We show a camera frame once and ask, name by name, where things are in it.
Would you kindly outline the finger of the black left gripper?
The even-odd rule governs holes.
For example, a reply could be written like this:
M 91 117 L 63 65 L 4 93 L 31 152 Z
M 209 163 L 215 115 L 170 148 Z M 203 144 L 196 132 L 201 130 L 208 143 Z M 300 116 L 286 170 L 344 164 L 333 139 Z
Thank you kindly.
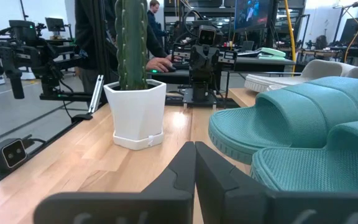
M 237 60 L 237 52 L 225 50 L 220 51 L 218 62 L 223 64 L 235 64 Z
M 174 67 L 189 67 L 190 65 L 190 46 L 175 43 L 172 48 L 172 59 Z

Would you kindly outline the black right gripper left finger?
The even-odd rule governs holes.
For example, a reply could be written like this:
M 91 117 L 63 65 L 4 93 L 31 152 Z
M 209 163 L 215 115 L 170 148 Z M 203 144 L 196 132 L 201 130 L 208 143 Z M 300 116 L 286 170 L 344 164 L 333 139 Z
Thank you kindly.
M 195 143 L 184 143 L 163 172 L 142 193 L 175 194 L 195 191 L 196 148 Z

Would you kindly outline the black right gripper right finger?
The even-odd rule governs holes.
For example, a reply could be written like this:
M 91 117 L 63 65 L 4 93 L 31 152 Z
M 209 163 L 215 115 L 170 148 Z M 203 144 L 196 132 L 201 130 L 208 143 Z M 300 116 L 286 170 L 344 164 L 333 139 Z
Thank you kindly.
M 265 223 L 266 188 L 196 142 L 196 188 L 205 223 Z

